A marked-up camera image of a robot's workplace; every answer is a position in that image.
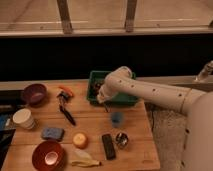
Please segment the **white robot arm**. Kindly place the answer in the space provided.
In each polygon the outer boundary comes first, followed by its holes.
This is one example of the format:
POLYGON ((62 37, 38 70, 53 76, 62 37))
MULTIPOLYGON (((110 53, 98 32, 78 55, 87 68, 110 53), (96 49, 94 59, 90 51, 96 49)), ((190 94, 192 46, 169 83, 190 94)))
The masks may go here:
POLYGON ((213 91, 137 81, 132 71, 121 66, 110 72, 98 91, 105 103, 126 93, 187 116, 180 171, 213 171, 213 91))

